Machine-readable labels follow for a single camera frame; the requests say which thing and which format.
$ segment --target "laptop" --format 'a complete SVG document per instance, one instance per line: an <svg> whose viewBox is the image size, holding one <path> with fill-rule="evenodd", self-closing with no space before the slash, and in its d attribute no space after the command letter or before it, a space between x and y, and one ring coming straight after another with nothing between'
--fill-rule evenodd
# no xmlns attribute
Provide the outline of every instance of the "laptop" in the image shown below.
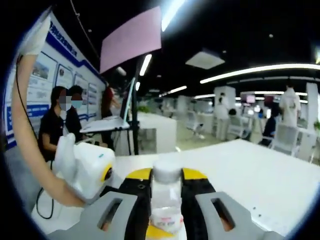
<svg viewBox="0 0 320 240"><path fill-rule="evenodd" d="M103 118L102 120L96 120L88 123L85 127L80 130L80 133L94 133L94 132L105 132L112 131L118 129L128 129L130 127L127 122L128 111L132 97L132 91L134 88L135 78L132 79L130 83L130 89L126 96L124 96L120 115L119 116L108 116Z"/></svg>

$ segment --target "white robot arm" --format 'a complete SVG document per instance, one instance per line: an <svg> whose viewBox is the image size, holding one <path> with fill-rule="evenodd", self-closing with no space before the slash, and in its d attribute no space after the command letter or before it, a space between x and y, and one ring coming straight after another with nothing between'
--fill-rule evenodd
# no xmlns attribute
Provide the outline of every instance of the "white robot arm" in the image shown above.
<svg viewBox="0 0 320 240"><path fill-rule="evenodd" d="M55 168L77 195L91 204L111 184L115 153L106 147L75 141L73 133L60 137Z"/></svg>

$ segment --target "bottle cap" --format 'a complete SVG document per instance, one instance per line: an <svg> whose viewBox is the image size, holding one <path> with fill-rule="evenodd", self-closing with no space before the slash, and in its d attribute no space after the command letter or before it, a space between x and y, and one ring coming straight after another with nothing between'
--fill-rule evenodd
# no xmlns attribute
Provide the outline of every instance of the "bottle cap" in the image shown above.
<svg viewBox="0 0 320 240"><path fill-rule="evenodd" d="M179 180L182 163L179 160L159 159L153 163L153 177L159 183L170 184Z"/></svg>

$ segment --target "black ceiling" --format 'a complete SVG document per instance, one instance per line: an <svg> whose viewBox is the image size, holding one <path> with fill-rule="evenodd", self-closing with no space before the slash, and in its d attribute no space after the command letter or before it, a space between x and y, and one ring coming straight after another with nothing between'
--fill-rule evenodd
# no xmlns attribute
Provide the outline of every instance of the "black ceiling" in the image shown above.
<svg viewBox="0 0 320 240"><path fill-rule="evenodd" d="M102 40L120 25L150 8L160 6L162 14L174 0L82 0L74 8L87 31L95 51L100 54ZM314 47L320 41L320 4L295 0L186 0L168 28L162 33L162 49L152 53L140 90L166 92L186 85L179 93L188 96L211 94L226 82L270 76L320 77L314 70L277 70L225 78L206 84L200 80L220 74L282 63L315 63ZM54 11L71 39L99 69L99 56L84 34L70 1ZM202 49L219 55L225 63L209 70L185 62ZM132 76L136 59L121 64ZM103 74L107 81L112 71ZM284 91L284 80L248 81L232 84L237 92ZM296 91L305 92L304 80L296 80Z"/></svg>

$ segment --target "plastic bottle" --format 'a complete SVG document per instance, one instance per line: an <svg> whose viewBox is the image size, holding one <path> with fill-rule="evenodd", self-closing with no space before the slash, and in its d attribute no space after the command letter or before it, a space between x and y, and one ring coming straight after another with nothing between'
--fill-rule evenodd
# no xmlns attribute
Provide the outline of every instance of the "plastic bottle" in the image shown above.
<svg viewBox="0 0 320 240"><path fill-rule="evenodd" d="M181 171L178 160L160 159L153 164L151 216L147 240L178 240L185 231L181 213Z"/></svg>

